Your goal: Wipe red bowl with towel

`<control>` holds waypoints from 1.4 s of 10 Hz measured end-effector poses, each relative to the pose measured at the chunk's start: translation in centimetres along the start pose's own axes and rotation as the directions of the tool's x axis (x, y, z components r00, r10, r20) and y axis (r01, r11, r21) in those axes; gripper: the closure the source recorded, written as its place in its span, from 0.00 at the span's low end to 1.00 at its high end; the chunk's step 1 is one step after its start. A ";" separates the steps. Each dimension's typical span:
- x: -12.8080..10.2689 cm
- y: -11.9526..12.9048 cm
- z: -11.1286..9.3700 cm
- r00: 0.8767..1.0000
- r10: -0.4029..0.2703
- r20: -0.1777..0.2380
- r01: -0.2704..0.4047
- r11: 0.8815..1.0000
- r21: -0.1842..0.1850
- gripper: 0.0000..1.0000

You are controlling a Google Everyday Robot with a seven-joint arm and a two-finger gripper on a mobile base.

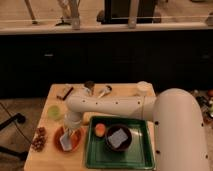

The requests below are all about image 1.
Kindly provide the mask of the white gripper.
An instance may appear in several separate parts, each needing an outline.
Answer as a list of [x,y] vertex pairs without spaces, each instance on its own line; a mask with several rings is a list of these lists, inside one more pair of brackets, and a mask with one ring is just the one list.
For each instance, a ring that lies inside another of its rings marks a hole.
[[75,132],[81,127],[83,120],[83,114],[78,112],[68,112],[64,116],[64,126],[68,130],[69,134]]

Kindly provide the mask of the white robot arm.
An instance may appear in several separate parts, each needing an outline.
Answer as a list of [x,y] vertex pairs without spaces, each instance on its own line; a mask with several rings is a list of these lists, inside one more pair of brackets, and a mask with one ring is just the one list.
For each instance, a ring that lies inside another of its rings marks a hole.
[[75,92],[66,101],[65,124],[75,130],[83,114],[97,112],[154,123],[157,171],[210,171],[202,112],[187,91],[171,88],[156,97],[95,98]]

